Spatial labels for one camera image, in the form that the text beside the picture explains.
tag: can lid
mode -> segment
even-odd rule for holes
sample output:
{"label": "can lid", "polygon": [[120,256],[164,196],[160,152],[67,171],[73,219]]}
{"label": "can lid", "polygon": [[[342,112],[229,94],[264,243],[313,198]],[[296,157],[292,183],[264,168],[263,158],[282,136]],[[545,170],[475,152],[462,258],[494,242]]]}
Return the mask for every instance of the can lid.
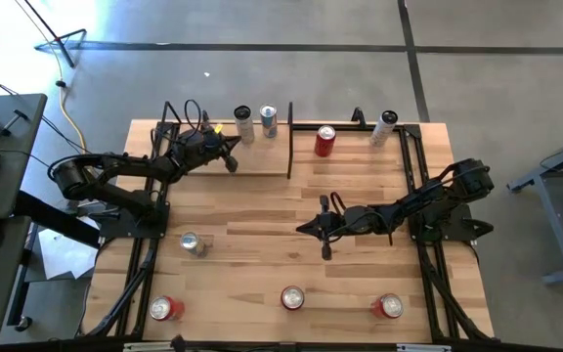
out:
{"label": "can lid", "polygon": [[239,106],[234,109],[234,117],[237,119],[248,119],[251,116],[251,109],[248,106]]}
{"label": "can lid", "polygon": [[281,303],[288,309],[298,309],[303,305],[303,291],[297,286],[288,286],[281,293]]}
{"label": "can lid", "polygon": [[333,139],[333,137],[336,136],[336,130],[329,125],[321,126],[321,128],[319,128],[319,136],[324,140]]}
{"label": "can lid", "polygon": [[152,318],[162,320],[166,318],[171,312],[171,302],[166,297],[161,296],[153,300],[149,312]]}
{"label": "can lid", "polygon": [[396,112],[392,110],[386,110],[381,113],[381,120],[386,123],[393,124],[393,123],[397,123],[397,121],[399,120],[399,116],[397,115]]}
{"label": "can lid", "polygon": [[262,106],[262,108],[260,108],[260,114],[264,117],[273,117],[277,112],[277,108],[268,104],[265,104]]}
{"label": "can lid", "polygon": [[182,235],[182,239],[180,240],[180,244],[184,249],[193,249],[199,242],[199,238],[195,235],[195,233],[185,233]]}
{"label": "can lid", "polygon": [[399,318],[403,314],[403,302],[396,294],[384,294],[381,297],[381,308],[390,318]]}

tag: black desk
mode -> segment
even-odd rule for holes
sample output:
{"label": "black desk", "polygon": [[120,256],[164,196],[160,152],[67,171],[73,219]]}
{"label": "black desk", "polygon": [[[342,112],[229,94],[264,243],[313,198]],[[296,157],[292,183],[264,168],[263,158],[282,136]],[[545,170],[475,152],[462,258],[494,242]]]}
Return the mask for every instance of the black desk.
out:
{"label": "black desk", "polygon": [[15,326],[21,319],[28,288],[24,273],[29,262],[28,254],[31,253],[30,250],[24,250],[24,245],[31,221],[74,240],[99,247],[99,232],[96,229],[20,191],[29,160],[27,154],[34,144],[46,102],[44,94],[0,96],[2,125],[15,116],[13,110],[20,110],[29,118],[29,121],[19,119],[10,128],[10,136],[0,137],[0,150],[21,152],[0,151],[0,229],[4,237],[0,247],[0,330],[20,264],[22,283],[17,285],[14,292],[7,325]]}

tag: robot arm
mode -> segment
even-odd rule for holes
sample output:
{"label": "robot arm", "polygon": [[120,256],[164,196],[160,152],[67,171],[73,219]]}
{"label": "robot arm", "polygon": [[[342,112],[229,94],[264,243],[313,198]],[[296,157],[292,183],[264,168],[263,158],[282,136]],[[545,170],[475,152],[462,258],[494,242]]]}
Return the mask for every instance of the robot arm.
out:
{"label": "robot arm", "polygon": [[[61,159],[48,170],[67,199],[98,199],[125,208],[136,218],[153,220],[155,203],[149,195],[122,190],[108,181],[115,176],[151,177],[162,183],[176,183],[209,161],[223,158],[229,172],[238,162],[231,156],[239,136],[224,136],[204,120],[199,130],[189,130],[169,140],[164,155],[148,158],[128,154],[83,154]],[[95,176],[90,168],[102,170]]]}
{"label": "robot arm", "polygon": [[[488,171],[480,160],[466,159],[448,166],[438,177],[391,204],[369,204],[344,207],[340,196],[331,195],[336,212],[329,211],[327,196],[321,196],[322,211],[317,217],[299,226],[296,230],[319,239],[323,243],[323,259],[331,259],[330,243],[344,236],[375,233],[388,235],[392,244],[392,233],[404,220],[417,214],[430,204],[440,203],[441,216],[447,216],[457,206],[484,198],[494,187]],[[453,177],[445,177],[453,172]],[[336,201],[344,213],[340,213]]]}

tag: concrete floor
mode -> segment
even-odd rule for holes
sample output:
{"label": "concrete floor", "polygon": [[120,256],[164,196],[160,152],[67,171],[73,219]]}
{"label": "concrete floor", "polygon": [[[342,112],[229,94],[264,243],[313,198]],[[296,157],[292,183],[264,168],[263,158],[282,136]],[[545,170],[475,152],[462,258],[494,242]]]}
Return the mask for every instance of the concrete floor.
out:
{"label": "concrete floor", "polygon": [[[93,40],[404,44],[396,0],[37,4],[59,33],[84,26]],[[408,0],[407,5],[416,45],[563,46],[563,0]],[[1,6],[17,10],[14,3]],[[73,138],[58,108],[53,58],[28,48],[40,37],[25,17],[6,21],[15,33],[0,28],[0,37],[24,41],[4,41],[17,44],[0,48],[0,82],[48,94],[46,115]],[[82,51],[79,60],[76,70],[65,70],[71,87],[67,106],[96,152],[121,151],[129,121],[158,118],[165,100],[180,107],[195,98],[212,116],[262,102],[285,115],[293,101],[295,118],[346,120],[361,106],[370,117],[390,109],[403,121],[418,121],[405,53]],[[448,124],[455,159],[481,158],[492,167],[497,188],[472,208],[475,217],[496,227],[479,240],[478,250],[497,337],[563,347],[563,284],[541,282],[543,274],[563,269],[559,248],[535,192],[525,189],[516,196],[503,187],[563,145],[563,56],[423,54],[418,61],[430,119]],[[49,161],[71,149],[41,127],[33,153]],[[61,199],[34,161],[23,188],[51,203]],[[36,326],[22,333],[4,330],[0,343],[71,337],[87,283],[33,284],[25,313]],[[47,294],[50,290],[59,294]],[[56,315],[68,318],[55,324]]]}

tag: can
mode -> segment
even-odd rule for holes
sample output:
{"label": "can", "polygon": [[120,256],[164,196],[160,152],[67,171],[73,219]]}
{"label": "can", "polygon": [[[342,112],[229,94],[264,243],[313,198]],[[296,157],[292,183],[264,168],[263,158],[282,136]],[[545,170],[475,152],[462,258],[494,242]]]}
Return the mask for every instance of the can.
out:
{"label": "can", "polygon": [[382,112],[370,135],[370,144],[374,147],[383,146],[398,120],[399,116],[396,112],[391,110]]}
{"label": "can", "polygon": [[149,314],[159,322],[180,319],[185,310],[184,302],[165,295],[154,299],[149,306]]}
{"label": "can", "polygon": [[317,142],[314,146],[314,153],[318,156],[328,156],[333,150],[333,142],[336,140],[336,130],[325,125],[319,128]]}
{"label": "can", "polygon": [[281,305],[287,310],[297,310],[303,305],[304,295],[301,288],[288,286],[281,292]]}
{"label": "can", "polygon": [[234,109],[234,118],[236,120],[236,129],[242,137],[240,140],[244,144],[251,144],[255,140],[253,133],[253,119],[251,118],[251,109],[248,106],[239,106]]}
{"label": "can", "polygon": [[377,318],[399,318],[403,314],[403,302],[398,295],[387,293],[370,304],[370,312]]}
{"label": "can", "polygon": [[260,118],[262,119],[262,132],[267,138],[278,135],[278,110],[269,104],[260,108]]}
{"label": "can", "polygon": [[188,232],[182,235],[180,245],[188,253],[195,255],[199,258],[207,254],[207,245],[193,232]]}

